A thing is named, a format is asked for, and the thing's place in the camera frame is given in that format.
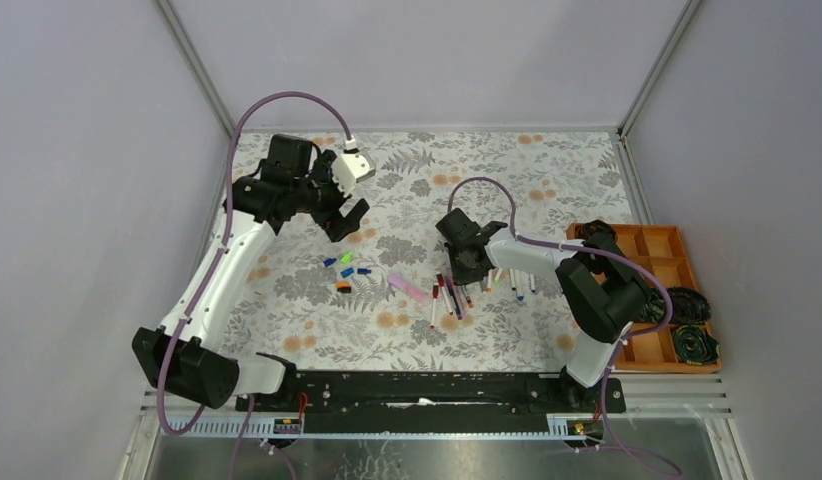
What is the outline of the pink highlighter marker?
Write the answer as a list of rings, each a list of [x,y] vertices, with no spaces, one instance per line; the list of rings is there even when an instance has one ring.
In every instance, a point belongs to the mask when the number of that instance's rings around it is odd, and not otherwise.
[[[417,287],[398,273],[391,273],[387,277],[388,284],[395,290],[404,293],[417,303],[428,306],[431,304],[431,294]]]

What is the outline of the purple pen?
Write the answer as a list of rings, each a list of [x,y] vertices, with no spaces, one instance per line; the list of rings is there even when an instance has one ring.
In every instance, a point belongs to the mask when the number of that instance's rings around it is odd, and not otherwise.
[[[448,292],[449,299],[453,306],[454,314],[458,320],[462,320],[463,314],[461,310],[461,304],[459,302],[459,297],[456,293],[455,286],[450,279],[445,280],[445,286]]]

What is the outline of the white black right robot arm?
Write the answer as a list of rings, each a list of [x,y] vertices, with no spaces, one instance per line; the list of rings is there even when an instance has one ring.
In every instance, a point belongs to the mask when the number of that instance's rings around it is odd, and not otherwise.
[[[564,367],[570,378],[562,382],[560,396],[576,412],[594,405],[601,393],[598,382],[651,293],[637,264],[622,254],[613,237],[599,231],[582,241],[528,239],[504,222],[482,226],[458,208],[437,222],[436,229],[458,285],[478,283],[495,269],[558,282],[581,330]]]

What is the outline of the red orange gel pen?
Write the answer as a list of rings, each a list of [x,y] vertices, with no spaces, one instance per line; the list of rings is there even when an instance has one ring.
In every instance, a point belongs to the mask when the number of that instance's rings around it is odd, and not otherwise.
[[[462,295],[463,295],[463,297],[464,297],[464,299],[465,299],[465,302],[466,302],[466,304],[467,304],[468,308],[473,308],[473,307],[474,307],[474,304],[473,304],[473,301],[472,301],[472,299],[471,299],[471,296],[470,296],[470,294],[469,294],[469,292],[468,292],[468,290],[467,290],[467,287],[466,287],[466,286],[464,286],[464,285],[462,285],[462,286],[460,286],[460,289],[461,289]]]

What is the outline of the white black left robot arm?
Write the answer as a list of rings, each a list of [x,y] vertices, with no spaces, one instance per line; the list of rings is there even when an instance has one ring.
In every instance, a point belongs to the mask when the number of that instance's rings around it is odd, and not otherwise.
[[[272,410],[291,407],[298,388],[289,378],[292,363],[221,354],[228,318],[259,257],[294,216],[309,215],[332,242],[357,231],[368,203],[360,199],[348,213],[341,208],[374,174],[355,139],[335,152],[305,138],[272,136],[258,169],[233,182],[213,246],[179,301],[157,328],[134,335],[131,347],[149,383],[212,409],[255,393]]]

